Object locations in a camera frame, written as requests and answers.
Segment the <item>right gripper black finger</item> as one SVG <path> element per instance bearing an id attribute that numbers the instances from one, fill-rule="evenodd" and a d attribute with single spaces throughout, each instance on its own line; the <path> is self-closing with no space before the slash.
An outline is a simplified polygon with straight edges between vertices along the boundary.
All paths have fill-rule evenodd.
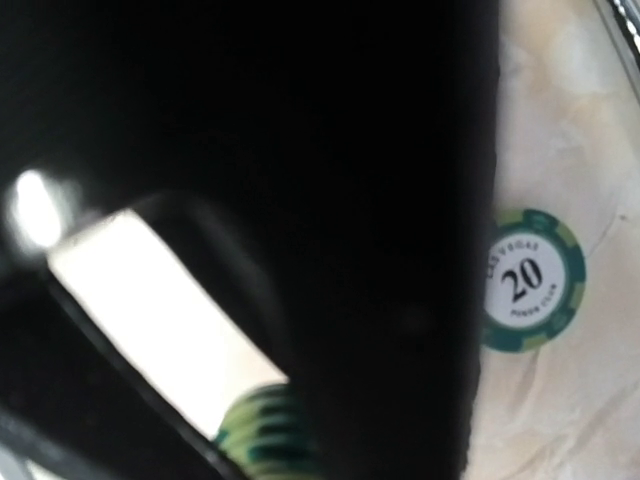
<path id="1" fill-rule="evenodd" d="M 496 1 L 5 1 L 1 442 L 69 479 L 238 479 L 17 219 L 131 211 L 290 378 L 329 479 L 457 479 L 478 388 Z"/>

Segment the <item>green chip stack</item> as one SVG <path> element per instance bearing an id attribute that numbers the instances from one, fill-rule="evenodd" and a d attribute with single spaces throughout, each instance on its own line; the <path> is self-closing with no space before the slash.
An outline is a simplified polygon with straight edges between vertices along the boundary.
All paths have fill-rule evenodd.
<path id="1" fill-rule="evenodd" d="M 213 440 L 249 479 L 323 479 L 319 451 L 288 383 L 257 387 L 228 408 Z"/>

